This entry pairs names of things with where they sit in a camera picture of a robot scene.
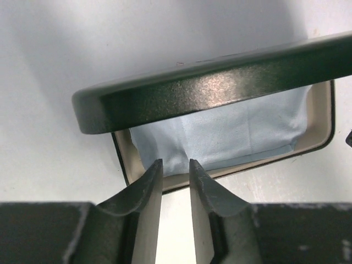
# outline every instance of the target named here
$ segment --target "cloth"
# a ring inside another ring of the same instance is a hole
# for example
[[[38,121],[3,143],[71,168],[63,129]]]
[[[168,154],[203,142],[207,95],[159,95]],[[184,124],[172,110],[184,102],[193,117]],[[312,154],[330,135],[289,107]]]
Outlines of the cloth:
[[[188,173],[190,158],[212,170],[285,154],[306,131],[310,87],[137,126],[132,142],[145,168],[163,159],[165,176]]]

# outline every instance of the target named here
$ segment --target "black object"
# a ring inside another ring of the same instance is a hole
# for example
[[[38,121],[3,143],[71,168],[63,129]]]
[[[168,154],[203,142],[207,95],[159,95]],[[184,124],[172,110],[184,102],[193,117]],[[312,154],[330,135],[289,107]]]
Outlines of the black object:
[[[350,203],[250,204],[190,161],[197,264],[352,263]]]
[[[78,91],[85,134],[110,133],[352,74],[352,31]]]
[[[352,131],[351,131],[350,134],[348,134],[348,136],[346,137],[346,143],[347,143],[347,145],[349,145],[350,147],[352,147]]]
[[[3,203],[0,263],[154,263],[163,166],[157,160],[109,200]]]

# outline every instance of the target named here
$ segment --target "towel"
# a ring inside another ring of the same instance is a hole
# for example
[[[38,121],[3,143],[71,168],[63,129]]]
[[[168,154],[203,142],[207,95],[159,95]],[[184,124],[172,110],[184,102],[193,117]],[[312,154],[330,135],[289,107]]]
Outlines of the towel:
[[[306,131],[311,86],[275,93],[130,129],[142,164],[163,159],[164,175],[235,166],[294,150]]]

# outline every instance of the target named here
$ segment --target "tabletop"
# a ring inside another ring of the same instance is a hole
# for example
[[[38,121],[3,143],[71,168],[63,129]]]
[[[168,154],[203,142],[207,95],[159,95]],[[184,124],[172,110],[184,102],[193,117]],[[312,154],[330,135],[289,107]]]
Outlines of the tabletop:
[[[111,136],[71,105],[103,81],[352,30],[350,0],[0,1],[1,201],[101,202],[125,187]],[[352,76],[323,150],[218,181],[248,202],[352,201]],[[195,263],[189,189],[162,198],[156,263]]]

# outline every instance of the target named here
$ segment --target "beige tray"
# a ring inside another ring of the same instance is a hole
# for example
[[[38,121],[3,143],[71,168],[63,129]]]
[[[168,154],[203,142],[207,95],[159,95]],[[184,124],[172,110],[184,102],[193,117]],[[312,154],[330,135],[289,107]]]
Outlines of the beige tray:
[[[334,107],[334,82],[314,84],[307,96],[307,130],[297,141],[293,152],[233,167],[209,170],[208,174],[212,178],[222,177],[325,147],[334,134]],[[143,175],[145,169],[137,149],[132,144],[129,129],[116,131],[114,135],[126,182],[131,184]],[[168,176],[164,178],[163,191],[170,192],[188,185],[188,174]]]

